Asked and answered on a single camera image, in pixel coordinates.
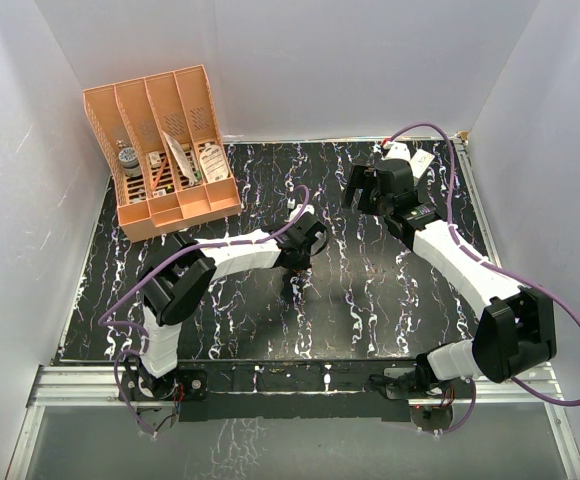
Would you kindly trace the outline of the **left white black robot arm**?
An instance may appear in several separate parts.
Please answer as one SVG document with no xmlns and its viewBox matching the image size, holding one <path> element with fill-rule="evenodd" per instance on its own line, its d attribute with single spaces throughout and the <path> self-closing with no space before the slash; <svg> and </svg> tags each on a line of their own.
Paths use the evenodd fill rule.
<svg viewBox="0 0 580 480">
<path fill-rule="evenodd" d="M 255 269 L 307 270 L 311 258 L 328 241 L 328 229 L 311 207 L 293 213 L 292 221 L 283 226 L 266 226 L 225 239 L 175 235 L 163 255 L 141 274 L 146 277 L 172 255 L 191 249 L 140 289 L 147 336 L 141 340 L 137 371 L 127 372 L 135 388 L 153 399 L 174 392 L 183 322 L 194 315 L 212 282 Z"/>
</svg>

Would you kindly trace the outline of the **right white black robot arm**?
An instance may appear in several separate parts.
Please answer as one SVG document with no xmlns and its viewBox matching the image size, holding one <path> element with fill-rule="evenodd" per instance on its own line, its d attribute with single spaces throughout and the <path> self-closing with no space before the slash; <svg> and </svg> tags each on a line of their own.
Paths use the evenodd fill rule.
<svg viewBox="0 0 580 480">
<path fill-rule="evenodd" d="M 420 200 L 407 161 L 354 165 L 342 205 L 382 218 L 389 233 L 434 267 L 479 320 L 473 339 L 418 355 L 415 369 L 398 377 L 395 385 L 436 397 L 456 378 L 484 376 L 501 383 L 556 355 L 553 301 L 488 269 L 485 257 L 463 238 L 453 237 L 434 205 Z"/>
</svg>

